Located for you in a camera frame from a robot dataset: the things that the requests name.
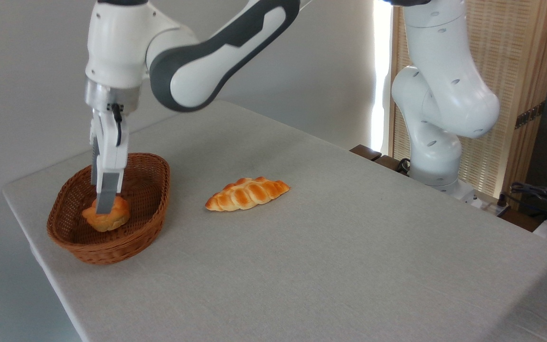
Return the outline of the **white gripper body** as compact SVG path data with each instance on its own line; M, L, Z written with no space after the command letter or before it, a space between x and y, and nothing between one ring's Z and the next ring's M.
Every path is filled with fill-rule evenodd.
M98 174L120 172L127 165L129 132L125 117L115 120L112 111L98 111L93 108L91 119L90 143L98 141Z

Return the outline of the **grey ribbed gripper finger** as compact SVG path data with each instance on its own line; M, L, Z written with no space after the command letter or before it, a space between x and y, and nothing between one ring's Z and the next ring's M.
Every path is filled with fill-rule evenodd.
M104 172L97 176L96 214L109 214L117 193L120 192L121 172Z
M100 148L98 141L92 141L91 146L93 148L93 160L91 164L91 184L97 186L98 182L98 156L100 155Z

